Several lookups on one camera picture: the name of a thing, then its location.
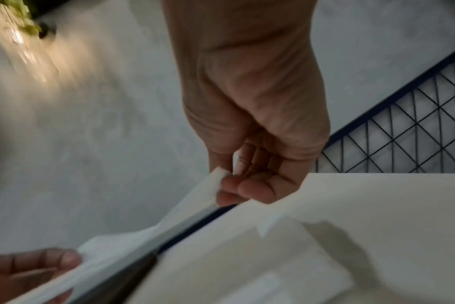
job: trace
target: gray concrete floor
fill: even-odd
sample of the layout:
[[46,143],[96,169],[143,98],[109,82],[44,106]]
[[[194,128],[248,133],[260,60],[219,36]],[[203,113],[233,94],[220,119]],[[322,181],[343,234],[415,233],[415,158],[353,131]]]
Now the gray concrete floor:
[[[0,49],[0,252],[154,225],[208,171],[157,0],[73,0],[47,19],[48,86]],[[335,131],[455,50],[455,0],[320,0],[313,43]]]

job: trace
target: hand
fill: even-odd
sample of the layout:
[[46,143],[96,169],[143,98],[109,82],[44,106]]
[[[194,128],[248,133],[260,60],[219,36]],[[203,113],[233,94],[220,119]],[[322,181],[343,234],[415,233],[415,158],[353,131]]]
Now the hand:
[[[64,249],[0,255],[0,304],[76,268],[81,262],[77,252]],[[48,304],[64,303],[71,293],[72,290],[61,294]]]
[[[221,206],[297,191],[330,134],[310,43],[315,0],[164,0],[189,123]],[[233,170],[233,154],[239,159]]]

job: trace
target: grid panel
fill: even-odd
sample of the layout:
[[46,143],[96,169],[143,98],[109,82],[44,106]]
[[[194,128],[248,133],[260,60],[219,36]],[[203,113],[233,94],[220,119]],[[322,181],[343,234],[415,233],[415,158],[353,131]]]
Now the grid panel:
[[455,53],[446,59],[449,62],[439,63],[437,71],[433,67],[414,80],[409,90],[407,85],[391,101],[373,109],[372,116],[367,113],[340,130],[314,171],[455,173],[453,56]]

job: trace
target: floor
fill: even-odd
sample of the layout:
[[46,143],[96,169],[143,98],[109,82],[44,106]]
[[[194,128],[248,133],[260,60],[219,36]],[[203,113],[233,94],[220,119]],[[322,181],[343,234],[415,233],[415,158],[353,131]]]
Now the floor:
[[[208,171],[158,0],[72,0],[46,19],[48,86],[0,49],[0,252],[154,225]],[[455,0],[320,0],[313,44],[335,131],[455,50]]]

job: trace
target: black metal grid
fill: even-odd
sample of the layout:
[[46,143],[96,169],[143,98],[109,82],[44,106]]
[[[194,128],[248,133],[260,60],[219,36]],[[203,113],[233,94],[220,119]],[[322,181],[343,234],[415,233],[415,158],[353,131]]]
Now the black metal grid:
[[315,172],[455,173],[455,52],[335,133]]

